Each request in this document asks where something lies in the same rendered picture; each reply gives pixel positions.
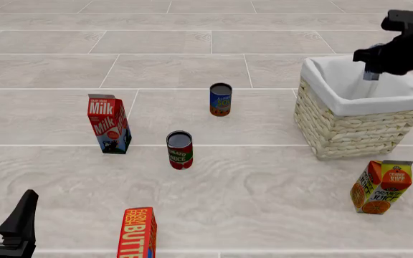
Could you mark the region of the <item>red tomato sauce can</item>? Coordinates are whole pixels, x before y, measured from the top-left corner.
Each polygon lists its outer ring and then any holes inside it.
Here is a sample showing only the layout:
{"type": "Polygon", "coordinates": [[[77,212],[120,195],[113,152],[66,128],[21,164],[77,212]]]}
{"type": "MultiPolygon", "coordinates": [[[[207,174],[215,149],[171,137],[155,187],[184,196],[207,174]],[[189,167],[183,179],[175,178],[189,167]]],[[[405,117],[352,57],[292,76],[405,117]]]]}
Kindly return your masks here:
{"type": "Polygon", "coordinates": [[[188,169],[193,163],[192,136],[183,130],[176,130],[166,137],[168,158],[171,167],[177,170],[188,169]]]}

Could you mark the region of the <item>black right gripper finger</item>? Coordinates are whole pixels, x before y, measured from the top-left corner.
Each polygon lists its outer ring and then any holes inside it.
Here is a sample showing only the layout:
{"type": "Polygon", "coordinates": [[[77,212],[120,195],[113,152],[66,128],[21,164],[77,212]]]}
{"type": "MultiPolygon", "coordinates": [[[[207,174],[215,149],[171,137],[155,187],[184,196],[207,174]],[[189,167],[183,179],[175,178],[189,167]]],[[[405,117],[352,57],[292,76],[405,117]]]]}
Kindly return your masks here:
{"type": "Polygon", "coordinates": [[[366,67],[364,70],[363,80],[365,81],[378,81],[379,73],[372,71],[370,68],[366,67]]]}

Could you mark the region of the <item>orange juice carton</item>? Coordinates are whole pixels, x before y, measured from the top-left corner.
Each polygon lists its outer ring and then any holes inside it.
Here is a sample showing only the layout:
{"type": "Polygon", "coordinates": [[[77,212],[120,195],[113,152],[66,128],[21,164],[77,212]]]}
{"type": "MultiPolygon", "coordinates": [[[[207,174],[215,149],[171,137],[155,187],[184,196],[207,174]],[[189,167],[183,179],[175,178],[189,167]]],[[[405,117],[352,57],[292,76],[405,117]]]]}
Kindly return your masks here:
{"type": "Polygon", "coordinates": [[[384,214],[412,185],[411,161],[370,161],[350,190],[356,212],[384,214]]]}

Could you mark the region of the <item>red milk carton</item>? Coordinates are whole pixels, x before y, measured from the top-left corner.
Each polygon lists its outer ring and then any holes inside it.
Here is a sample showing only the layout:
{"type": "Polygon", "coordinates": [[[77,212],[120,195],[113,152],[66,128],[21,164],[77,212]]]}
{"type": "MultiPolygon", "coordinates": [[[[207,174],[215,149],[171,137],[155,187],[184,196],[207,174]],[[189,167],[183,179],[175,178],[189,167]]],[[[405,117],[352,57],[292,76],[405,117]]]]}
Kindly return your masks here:
{"type": "Polygon", "coordinates": [[[89,94],[87,116],[103,153],[126,154],[132,140],[123,101],[114,95],[89,94]]]}

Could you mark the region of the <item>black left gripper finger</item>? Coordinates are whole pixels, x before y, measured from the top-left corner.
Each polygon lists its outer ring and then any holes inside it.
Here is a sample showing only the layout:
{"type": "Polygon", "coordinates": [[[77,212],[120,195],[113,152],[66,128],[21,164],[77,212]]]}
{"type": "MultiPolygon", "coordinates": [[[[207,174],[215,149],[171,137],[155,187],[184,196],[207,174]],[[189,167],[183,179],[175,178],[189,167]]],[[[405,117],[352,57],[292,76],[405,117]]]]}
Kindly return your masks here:
{"type": "Polygon", "coordinates": [[[34,220],[38,198],[39,195],[35,191],[25,191],[16,208],[0,225],[2,244],[15,246],[23,242],[36,242],[34,220]]]}

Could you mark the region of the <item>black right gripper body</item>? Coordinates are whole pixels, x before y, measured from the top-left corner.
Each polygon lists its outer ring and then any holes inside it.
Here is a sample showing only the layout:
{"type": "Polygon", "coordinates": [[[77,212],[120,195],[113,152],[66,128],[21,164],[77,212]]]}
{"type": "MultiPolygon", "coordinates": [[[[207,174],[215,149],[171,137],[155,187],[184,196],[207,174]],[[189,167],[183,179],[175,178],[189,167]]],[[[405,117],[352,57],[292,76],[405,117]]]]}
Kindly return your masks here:
{"type": "Polygon", "coordinates": [[[353,54],[353,62],[363,62],[365,70],[383,70],[380,62],[383,44],[375,44],[368,49],[358,49],[353,54]]]}

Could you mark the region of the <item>red butter box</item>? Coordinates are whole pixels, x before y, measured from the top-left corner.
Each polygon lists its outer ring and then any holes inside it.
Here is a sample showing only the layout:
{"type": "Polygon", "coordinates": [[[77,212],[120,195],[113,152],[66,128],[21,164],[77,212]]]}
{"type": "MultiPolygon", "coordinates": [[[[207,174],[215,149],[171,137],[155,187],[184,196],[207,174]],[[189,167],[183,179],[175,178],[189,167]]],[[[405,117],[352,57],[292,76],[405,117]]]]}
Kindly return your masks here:
{"type": "Polygon", "coordinates": [[[156,234],[152,207],[126,209],[116,258],[156,258],[156,234]]]}

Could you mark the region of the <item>woven cream wicker basket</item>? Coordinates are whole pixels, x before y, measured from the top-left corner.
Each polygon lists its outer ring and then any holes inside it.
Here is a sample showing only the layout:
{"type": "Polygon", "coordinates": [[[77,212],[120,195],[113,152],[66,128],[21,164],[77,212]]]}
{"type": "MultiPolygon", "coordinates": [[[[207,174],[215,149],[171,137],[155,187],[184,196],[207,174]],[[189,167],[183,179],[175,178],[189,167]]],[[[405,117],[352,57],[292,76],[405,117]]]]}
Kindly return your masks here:
{"type": "Polygon", "coordinates": [[[413,126],[413,110],[335,115],[300,76],[294,118],[319,159],[392,152],[413,126]]]}

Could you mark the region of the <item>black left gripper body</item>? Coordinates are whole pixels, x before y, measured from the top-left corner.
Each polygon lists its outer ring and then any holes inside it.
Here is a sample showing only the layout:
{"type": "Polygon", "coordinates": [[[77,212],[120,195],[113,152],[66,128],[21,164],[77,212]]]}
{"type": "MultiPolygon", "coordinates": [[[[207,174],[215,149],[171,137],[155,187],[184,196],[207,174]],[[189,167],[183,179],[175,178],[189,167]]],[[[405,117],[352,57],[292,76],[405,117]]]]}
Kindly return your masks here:
{"type": "Polygon", "coordinates": [[[0,258],[32,258],[35,248],[31,242],[0,244],[0,258]]]}

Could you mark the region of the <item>blue alphabet soup can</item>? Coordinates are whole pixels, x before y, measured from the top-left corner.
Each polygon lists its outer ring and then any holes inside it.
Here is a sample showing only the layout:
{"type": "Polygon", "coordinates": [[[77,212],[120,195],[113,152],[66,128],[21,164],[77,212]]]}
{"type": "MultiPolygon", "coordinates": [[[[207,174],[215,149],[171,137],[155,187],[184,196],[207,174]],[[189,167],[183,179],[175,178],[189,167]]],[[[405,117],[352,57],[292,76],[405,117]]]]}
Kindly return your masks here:
{"type": "Polygon", "coordinates": [[[232,104],[232,87],[227,83],[214,83],[209,88],[210,113],[217,117],[228,115],[232,104]]]}

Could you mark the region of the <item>white cloth basket liner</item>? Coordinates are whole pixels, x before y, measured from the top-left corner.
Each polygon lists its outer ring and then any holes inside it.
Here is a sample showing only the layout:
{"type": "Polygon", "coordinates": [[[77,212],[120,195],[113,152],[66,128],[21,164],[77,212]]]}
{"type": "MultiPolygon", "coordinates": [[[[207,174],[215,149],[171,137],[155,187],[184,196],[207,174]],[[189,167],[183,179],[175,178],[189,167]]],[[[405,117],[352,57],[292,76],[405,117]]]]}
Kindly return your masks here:
{"type": "Polygon", "coordinates": [[[364,79],[362,62],[352,55],[309,57],[301,77],[335,115],[371,115],[413,110],[413,75],[383,73],[377,81],[364,79]]]}

